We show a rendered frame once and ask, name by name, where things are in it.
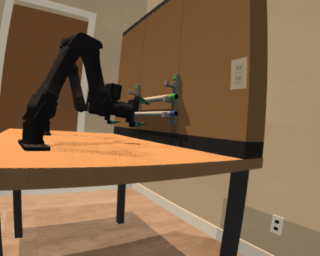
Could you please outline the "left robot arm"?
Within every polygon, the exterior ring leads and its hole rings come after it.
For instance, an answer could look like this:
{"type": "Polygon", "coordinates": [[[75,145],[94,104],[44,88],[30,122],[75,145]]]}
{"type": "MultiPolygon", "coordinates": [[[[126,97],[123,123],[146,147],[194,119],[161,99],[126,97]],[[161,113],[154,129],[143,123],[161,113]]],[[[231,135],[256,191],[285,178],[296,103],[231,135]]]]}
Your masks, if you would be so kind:
{"type": "MultiPolygon", "coordinates": [[[[75,110],[79,111],[79,112],[83,112],[83,111],[89,111],[90,114],[98,114],[98,111],[93,111],[89,106],[88,106],[88,98],[87,98],[87,102],[85,104],[85,100],[83,97],[83,93],[82,93],[82,89],[81,89],[81,84],[80,84],[80,80],[79,80],[79,73],[78,73],[78,67],[76,65],[76,63],[73,65],[73,67],[71,68],[71,71],[68,74],[69,77],[69,81],[71,84],[71,90],[73,93],[73,103],[75,106],[75,110]],[[88,108],[88,110],[87,110],[88,108]]],[[[53,113],[53,115],[51,117],[49,117],[46,122],[42,121],[42,123],[44,123],[44,133],[50,133],[49,130],[49,124],[50,124],[50,119],[53,118],[55,116],[56,110],[53,113]]],[[[111,114],[106,113],[106,111],[102,111],[100,112],[99,116],[105,116],[108,117],[111,114]],[[105,113],[105,114],[102,114],[105,113]]]]}

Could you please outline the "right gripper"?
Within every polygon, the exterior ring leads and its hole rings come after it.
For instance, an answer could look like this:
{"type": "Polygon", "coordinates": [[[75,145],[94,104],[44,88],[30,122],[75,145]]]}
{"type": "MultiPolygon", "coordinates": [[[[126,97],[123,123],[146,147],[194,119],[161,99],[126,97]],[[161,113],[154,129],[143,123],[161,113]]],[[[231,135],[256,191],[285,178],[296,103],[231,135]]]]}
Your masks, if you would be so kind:
{"type": "MultiPolygon", "coordinates": [[[[121,103],[121,102],[120,102],[121,103]]],[[[122,110],[118,115],[128,116],[125,122],[129,123],[129,127],[139,127],[146,125],[146,123],[134,123],[134,113],[138,111],[139,103],[141,104],[150,104],[142,96],[135,96],[132,100],[128,100],[129,104],[121,103],[122,110]],[[136,100],[135,100],[136,99],[136,100]]]]}

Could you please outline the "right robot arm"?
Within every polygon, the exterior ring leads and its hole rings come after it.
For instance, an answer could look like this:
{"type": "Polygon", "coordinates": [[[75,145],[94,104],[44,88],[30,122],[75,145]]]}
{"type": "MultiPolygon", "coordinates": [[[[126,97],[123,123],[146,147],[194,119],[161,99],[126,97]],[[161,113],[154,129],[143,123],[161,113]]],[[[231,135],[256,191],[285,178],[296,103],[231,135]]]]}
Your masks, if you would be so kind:
{"type": "Polygon", "coordinates": [[[59,48],[58,57],[40,88],[31,96],[27,111],[22,117],[22,120],[25,120],[22,142],[18,140],[18,143],[24,151],[50,151],[50,146],[43,141],[42,121],[53,115],[58,105],[60,90],[79,56],[83,60],[89,87],[89,107],[93,111],[106,111],[117,117],[129,118],[118,115],[122,110],[121,103],[118,102],[122,86],[114,83],[104,84],[99,50],[103,48],[102,43],[85,33],[77,33],[63,38],[59,48]]]}

